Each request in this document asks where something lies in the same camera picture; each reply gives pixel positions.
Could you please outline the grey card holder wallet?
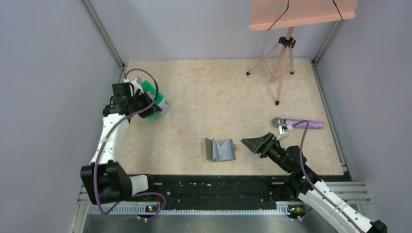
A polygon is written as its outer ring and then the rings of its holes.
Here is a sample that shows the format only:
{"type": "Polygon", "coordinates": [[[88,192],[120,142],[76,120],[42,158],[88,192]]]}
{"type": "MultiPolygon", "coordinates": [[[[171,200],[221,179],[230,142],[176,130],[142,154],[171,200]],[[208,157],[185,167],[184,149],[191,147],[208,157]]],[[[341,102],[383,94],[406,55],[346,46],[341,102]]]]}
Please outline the grey card holder wallet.
{"type": "Polygon", "coordinates": [[[213,162],[227,162],[236,159],[236,145],[232,139],[215,140],[205,138],[206,159],[213,162]]]}

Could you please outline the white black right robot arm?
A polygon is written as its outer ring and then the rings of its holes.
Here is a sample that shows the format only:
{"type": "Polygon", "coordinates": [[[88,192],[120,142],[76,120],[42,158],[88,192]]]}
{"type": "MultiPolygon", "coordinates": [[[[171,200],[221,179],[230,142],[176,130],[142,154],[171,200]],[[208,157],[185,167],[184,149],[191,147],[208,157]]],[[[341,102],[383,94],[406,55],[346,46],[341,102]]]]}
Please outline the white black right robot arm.
{"type": "Polygon", "coordinates": [[[306,165],[299,146],[283,148],[271,132],[241,140],[253,154],[269,158],[288,173],[284,189],[293,200],[308,204],[339,233],[386,233],[381,220],[371,220],[336,195],[326,182],[306,165]]]}

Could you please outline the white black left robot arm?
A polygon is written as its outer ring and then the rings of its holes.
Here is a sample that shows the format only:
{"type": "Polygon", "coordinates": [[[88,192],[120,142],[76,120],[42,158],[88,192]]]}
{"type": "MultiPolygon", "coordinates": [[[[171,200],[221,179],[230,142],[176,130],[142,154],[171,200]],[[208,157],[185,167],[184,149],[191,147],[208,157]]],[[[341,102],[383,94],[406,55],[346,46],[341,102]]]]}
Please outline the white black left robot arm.
{"type": "Polygon", "coordinates": [[[147,118],[162,111],[156,104],[158,86],[153,94],[135,81],[113,84],[112,90],[103,109],[103,129],[95,155],[80,171],[88,197],[95,205],[130,200],[148,190],[147,175],[129,176],[121,166],[122,144],[133,116],[147,118]]]}

